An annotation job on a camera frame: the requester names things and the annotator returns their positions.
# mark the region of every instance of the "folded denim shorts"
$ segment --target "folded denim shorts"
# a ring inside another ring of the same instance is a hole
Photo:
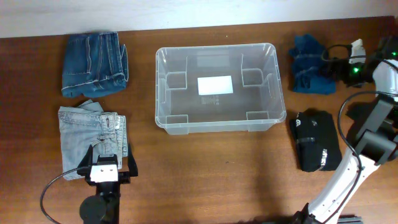
[[[126,117],[104,113],[99,103],[91,100],[77,108],[61,107],[58,111],[61,133],[63,171],[77,168],[93,146],[93,162],[100,154],[116,154],[118,169],[127,156]],[[67,180],[82,178],[76,172],[64,176]]]
[[[106,96],[126,88],[127,50],[117,32],[71,35],[63,62],[62,95]]]

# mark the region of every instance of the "wooden table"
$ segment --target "wooden table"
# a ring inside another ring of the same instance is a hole
[[[294,46],[294,36],[310,33],[325,45],[362,38],[367,52],[372,52],[379,38],[394,29],[393,17],[377,17],[120,32],[120,43],[127,45],[129,54],[128,87],[95,99],[106,111],[126,115],[128,140],[139,168],[139,177],[121,187],[120,223],[277,219],[301,210],[333,174],[306,173],[297,167],[287,122],[258,133],[170,136],[158,128],[154,121],[157,49],[270,42],[278,53],[286,121],[310,107],[326,110],[336,120],[343,100],[359,90],[340,83],[330,96],[293,93],[287,51]],[[61,95],[67,38],[0,39],[0,223],[49,223],[40,212],[39,195],[62,171],[57,111],[86,100]],[[344,131],[351,123],[343,118]],[[345,149],[343,141],[340,147]],[[362,216],[368,224],[398,223],[397,189],[394,161],[365,181],[343,214]],[[78,208],[94,192],[83,180],[62,179],[47,192],[44,204],[61,223],[81,223]]]

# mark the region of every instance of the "white wall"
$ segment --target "white wall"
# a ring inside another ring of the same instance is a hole
[[[396,0],[0,0],[0,37],[390,15]]]

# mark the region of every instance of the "blue folded clothing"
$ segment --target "blue folded clothing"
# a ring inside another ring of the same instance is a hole
[[[295,48],[289,50],[294,58],[292,71],[294,74],[293,91],[297,93],[318,93],[328,95],[336,91],[336,83],[332,78],[320,75],[326,65],[321,59],[325,47],[311,35],[297,36]]]
[[[62,95],[106,96],[126,88],[127,49],[117,32],[71,35],[62,71]]]

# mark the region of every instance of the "plastic container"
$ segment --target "plastic container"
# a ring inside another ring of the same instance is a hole
[[[156,52],[155,122],[167,133],[266,131],[285,118],[272,44]]]

